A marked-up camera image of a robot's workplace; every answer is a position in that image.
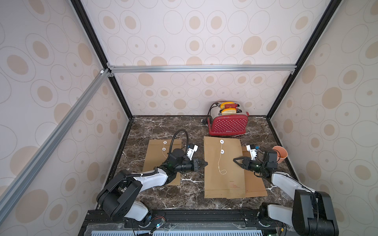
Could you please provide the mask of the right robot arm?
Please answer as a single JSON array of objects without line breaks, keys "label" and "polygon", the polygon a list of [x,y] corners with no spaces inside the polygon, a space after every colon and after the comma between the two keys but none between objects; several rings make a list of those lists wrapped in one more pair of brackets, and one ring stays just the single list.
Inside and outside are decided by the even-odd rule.
[{"label": "right robot arm", "polygon": [[276,149],[263,153],[250,150],[250,157],[236,157],[233,161],[242,169],[251,171],[258,178],[269,181],[293,199],[293,206],[286,207],[274,203],[262,203],[257,214],[259,224],[268,227],[281,222],[291,226],[300,236],[337,236],[339,227],[331,197],[324,191],[316,191],[305,186],[288,173],[279,172],[278,161],[281,154]]}]

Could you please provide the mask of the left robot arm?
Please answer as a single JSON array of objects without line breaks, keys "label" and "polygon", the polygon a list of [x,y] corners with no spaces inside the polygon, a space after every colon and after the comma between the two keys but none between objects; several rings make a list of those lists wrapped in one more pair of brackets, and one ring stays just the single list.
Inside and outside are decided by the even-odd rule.
[{"label": "left robot arm", "polygon": [[153,213],[137,201],[140,192],[174,181],[178,173],[198,172],[208,163],[193,158],[198,146],[189,143],[189,134],[184,129],[176,131],[171,139],[166,160],[153,170],[144,173],[120,171],[97,195],[96,201],[111,220],[133,219],[148,225]]}]

